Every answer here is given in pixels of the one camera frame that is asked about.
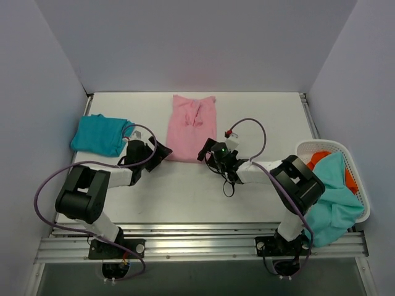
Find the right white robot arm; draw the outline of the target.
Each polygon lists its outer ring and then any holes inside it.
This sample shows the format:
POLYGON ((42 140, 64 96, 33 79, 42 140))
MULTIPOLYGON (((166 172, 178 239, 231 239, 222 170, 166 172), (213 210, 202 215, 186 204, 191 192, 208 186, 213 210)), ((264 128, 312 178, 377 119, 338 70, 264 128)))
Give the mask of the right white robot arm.
POLYGON ((296 155, 273 162, 239 159, 237 150, 230 150, 226 142, 209 138, 197 155, 226 181, 235 184, 262 184, 269 179, 286 211, 279 227, 274 247, 280 254, 296 248, 296 239, 307 228, 306 213, 325 192, 323 182, 296 155))

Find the pink t shirt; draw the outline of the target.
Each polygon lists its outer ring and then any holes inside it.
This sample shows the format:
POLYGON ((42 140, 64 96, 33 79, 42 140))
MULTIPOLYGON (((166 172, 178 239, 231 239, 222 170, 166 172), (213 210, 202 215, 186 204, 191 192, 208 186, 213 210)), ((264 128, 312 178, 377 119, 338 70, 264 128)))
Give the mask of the pink t shirt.
POLYGON ((207 139, 217 138, 216 98, 189 99, 173 95, 172 114, 165 146, 172 149, 167 160, 199 163, 198 153, 207 139))

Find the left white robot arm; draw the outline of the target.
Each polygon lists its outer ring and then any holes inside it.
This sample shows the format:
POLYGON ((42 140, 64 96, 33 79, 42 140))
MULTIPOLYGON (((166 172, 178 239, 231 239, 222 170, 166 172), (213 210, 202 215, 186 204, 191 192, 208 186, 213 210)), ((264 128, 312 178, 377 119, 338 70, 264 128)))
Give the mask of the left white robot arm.
POLYGON ((55 202, 56 212, 79 222, 85 229, 104 238, 102 251, 109 258, 125 250, 123 231, 104 213, 107 190, 135 185, 143 170, 155 169, 173 150, 149 138, 150 147, 140 139, 128 142, 126 155, 115 168, 78 165, 71 169, 55 202))

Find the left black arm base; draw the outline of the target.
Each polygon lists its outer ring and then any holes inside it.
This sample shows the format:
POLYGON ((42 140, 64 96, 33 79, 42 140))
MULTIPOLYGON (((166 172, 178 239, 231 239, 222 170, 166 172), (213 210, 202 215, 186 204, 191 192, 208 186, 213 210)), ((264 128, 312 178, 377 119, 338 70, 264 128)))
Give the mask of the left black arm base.
POLYGON ((88 259, 102 261, 100 271, 105 279, 125 281, 145 273, 144 252, 146 240, 141 238, 116 238, 107 243, 99 239, 90 242, 88 259))

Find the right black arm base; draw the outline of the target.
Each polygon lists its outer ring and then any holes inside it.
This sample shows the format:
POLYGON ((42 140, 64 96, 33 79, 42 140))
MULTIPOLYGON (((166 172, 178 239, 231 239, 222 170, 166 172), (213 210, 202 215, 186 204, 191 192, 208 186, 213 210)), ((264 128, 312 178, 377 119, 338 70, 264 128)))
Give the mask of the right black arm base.
POLYGON ((310 242, 305 234, 288 242, 277 231, 272 236, 255 237, 256 254, 262 258, 269 274, 291 279, 301 268, 300 258, 311 254, 310 242))

